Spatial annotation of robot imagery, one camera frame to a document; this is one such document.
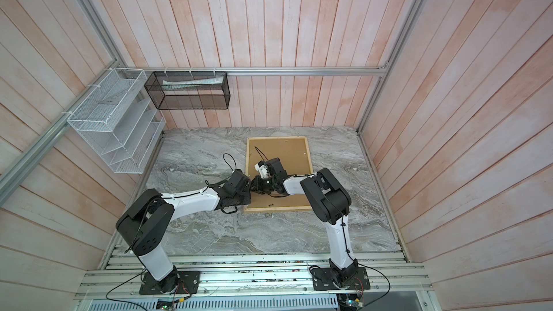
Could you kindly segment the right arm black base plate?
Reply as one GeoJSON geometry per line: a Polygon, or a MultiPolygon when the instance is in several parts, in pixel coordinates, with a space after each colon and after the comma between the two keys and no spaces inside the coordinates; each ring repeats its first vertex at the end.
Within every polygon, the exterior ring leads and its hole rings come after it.
{"type": "Polygon", "coordinates": [[[364,291],[371,289],[365,268],[358,267],[342,272],[334,268],[310,266],[308,271],[312,276],[315,291],[331,291],[338,289],[364,291]]]}

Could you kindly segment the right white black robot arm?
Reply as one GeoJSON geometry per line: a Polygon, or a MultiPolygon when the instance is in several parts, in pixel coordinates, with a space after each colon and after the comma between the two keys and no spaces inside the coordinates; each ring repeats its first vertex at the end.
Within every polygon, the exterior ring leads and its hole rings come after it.
{"type": "Polygon", "coordinates": [[[276,177],[266,173],[265,177],[254,178],[251,191],[270,196],[306,196],[312,211],[325,226],[331,249],[328,269],[311,268],[313,278],[339,289],[346,288],[359,270],[348,227],[351,197],[330,170],[323,168],[303,176],[276,177]]]}

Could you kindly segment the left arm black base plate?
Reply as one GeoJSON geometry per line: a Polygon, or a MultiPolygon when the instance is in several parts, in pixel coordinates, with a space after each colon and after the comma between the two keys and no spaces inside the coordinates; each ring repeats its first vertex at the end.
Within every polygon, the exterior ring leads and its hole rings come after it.
{"type": "Polygon", "coordinates": [[[142,279],[139,295],[168,295],[197,293],[200,283],[200,271],[185,271],[174,269],[161,281],[157,281],[150,272],[146,272],[142,279]]]}

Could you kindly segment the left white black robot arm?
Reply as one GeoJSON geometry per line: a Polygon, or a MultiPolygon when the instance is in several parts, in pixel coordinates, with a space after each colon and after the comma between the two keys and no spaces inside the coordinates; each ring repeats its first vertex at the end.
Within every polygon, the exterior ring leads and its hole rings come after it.
{"type": "Polygon", "coordinates": [[[148,276],[165,292],[175,289],[178,271],[161,242],[170,222],[181,217],[249,204],[250,181],[222,181],[176,194],[145,190],[117,221],[116,230],[138,257],[148,276]]]}

